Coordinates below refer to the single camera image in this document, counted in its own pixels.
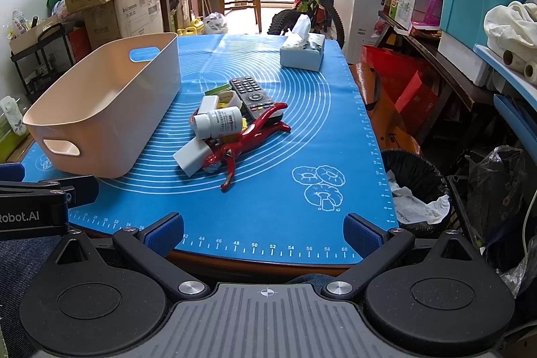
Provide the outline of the green white product box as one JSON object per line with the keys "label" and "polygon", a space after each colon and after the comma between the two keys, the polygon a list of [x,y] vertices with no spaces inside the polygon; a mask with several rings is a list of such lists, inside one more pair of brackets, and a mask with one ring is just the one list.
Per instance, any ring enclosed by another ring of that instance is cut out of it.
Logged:
{"label": "green white product box", "polygon": [[400,27],[409,30],[415,3],[416,0],[391,0],[389,17]]}

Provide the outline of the black remote control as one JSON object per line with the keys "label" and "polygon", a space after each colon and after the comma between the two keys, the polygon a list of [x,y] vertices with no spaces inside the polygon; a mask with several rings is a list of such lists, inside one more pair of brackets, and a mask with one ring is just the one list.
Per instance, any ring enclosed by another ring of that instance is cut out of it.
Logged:
{"label": "black remote control", "polygon": [[242,101],[242,109],[253,121],[275,104],[275,101],[251,76],[230,79],[229,85]]}

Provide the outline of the white pill bottle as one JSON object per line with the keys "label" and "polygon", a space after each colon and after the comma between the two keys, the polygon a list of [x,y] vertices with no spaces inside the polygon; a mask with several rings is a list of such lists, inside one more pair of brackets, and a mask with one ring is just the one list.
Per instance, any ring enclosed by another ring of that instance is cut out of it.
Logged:
{"label": "white pill bottle", "polygon": [[192,123],[195,135],[201,140],[239,134],[242,126],[242,113],[236,106],[197,114]]}

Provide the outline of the black trash bin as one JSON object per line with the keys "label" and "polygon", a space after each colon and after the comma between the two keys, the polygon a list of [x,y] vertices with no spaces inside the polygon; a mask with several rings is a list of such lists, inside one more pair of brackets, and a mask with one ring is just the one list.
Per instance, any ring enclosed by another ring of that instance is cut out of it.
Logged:
{"label": "black trash bin", "polygon": [[428,160],[399,149],[381,152],[398,222],[431,231],[450,213],[445,177]]}

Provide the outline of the white plastic bag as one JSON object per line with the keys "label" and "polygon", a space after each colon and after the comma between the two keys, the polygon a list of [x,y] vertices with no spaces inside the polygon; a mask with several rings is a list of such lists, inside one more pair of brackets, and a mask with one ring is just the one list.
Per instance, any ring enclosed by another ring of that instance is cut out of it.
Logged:
{"label": "white plastic bag", "polygon": [[204,33],[206,35],[222,35],[228,32],[226,17],[219,13],[213,12],[203,19]]}

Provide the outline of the tissue box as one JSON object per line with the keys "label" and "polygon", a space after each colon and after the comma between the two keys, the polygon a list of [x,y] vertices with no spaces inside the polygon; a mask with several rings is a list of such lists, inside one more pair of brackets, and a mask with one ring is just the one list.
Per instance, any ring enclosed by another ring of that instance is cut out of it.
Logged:
{"label": "tissue box", "polygon": [[280,47],[282,67],[311,72],[321,69],[326,37],[312,33],[310,28],[311,19],[306,14],[301,14]]}

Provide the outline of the black metal shelf rack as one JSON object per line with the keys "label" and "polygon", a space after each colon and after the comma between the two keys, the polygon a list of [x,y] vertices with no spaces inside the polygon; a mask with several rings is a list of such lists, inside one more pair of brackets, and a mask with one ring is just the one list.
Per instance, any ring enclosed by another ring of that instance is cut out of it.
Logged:
{"label": "black metal shelf rack", "polygon": [[10,60],[31,102],[75,65],[76,57],[69,41],[74,29],[71,23],[54,23],[42,30],[33,44],[16,53],[10,51]]}

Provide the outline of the white usb charger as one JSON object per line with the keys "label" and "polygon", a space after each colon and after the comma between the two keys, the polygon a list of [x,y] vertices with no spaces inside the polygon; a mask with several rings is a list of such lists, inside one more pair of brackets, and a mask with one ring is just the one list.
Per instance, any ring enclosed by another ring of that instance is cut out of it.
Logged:
{"label": "white usb charger", "polygon": [[173,154],[173,158],[179,165],[179,168],[185,172],[185,175],[191,177],[203,167],[205,160],[210,154],[212,154],[212,150],[207,143],[204,140],[194,137],[176,151]]}

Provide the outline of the beige plastic storage bin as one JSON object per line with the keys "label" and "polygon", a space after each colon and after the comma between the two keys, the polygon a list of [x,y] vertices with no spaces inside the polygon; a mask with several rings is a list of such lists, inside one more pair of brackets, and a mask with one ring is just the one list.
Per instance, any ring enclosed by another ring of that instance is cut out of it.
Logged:
{"label": "beige plastic storage bin", "polygon": [[133,167],[180,85],[176,34],[118,39],[64,73],[23,122],[56,169],[119,178]]}

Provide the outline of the yellow oil jug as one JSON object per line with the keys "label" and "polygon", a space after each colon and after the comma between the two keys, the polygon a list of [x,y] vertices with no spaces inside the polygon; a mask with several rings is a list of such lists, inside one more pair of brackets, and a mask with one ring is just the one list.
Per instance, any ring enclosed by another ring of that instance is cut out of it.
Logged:
{"label": "yellow oil jug", "polygon": [[186,27],[178,28],[176,33],[179,36],[202,36],[204,33],[203,20],[197,17],[193,19]]}

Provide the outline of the large stacked cardboard box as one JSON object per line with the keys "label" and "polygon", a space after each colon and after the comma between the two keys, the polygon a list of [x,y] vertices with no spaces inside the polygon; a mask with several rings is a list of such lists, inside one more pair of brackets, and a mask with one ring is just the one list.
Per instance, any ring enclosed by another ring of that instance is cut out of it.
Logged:
{"label": "large stacked cardboard box", "polygon": [[83,11],[91,48],[131,36],[164,32],[160,0],[113,0]]}

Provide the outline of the masking tape roll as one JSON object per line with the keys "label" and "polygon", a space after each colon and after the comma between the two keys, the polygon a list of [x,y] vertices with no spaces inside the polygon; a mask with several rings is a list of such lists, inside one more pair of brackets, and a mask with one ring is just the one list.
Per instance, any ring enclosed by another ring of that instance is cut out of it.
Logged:
{"label": "masking tape roll", "polygon": [[238,107],[241,109],[242,101],[238,94],[233,90],[225,90],[216,95],[218,97],[217,109]]}

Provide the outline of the blue silicone baking mat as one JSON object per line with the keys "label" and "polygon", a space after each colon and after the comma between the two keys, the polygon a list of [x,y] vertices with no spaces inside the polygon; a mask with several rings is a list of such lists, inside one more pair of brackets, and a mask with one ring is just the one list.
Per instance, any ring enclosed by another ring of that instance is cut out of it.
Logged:
{"label": "blue silicone baking mat", "polygon": [[[317,72],[284,68],[276,36],[185,36],[177,41],[181,87],[132,169],[100,181],[73,225],[111,234],[180,213],[183,253],[246,262],[357,263],[343,222],[358,214],[381,229],[397,223],[370,120],[348,64],[327,42]],[[249,76],[286,104],[289,133],[242,154],[226,171],[187,176],[173,155],[192,138],[188,120],[203,94]]]}

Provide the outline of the red plastic pliers tool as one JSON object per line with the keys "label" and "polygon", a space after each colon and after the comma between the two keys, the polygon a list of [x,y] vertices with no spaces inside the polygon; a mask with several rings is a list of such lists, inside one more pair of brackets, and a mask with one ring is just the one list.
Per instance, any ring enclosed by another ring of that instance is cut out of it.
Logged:
{"label": "red plastic pliers tool", "polygon": [[221,191],[226,192],[229,190],[229,186],[236,172],[236,160],[243,153],[262,145],[264,141],[275,133],[289,133],[291,131],[291,127],[282,121],[276,123],[270,122],[270,117],[276,111],[286,109],[287,107],[288,105],[286,103],[270,105],[246,130],[241,134],[234,135],[232,142],[223,143],[217,141],[214,145],[210,146],[211,154],[204,160],[202,169],[205,172],[214,173],[222,167],[223,163],[226,164],[227,177],[225,182],[220,185]]}

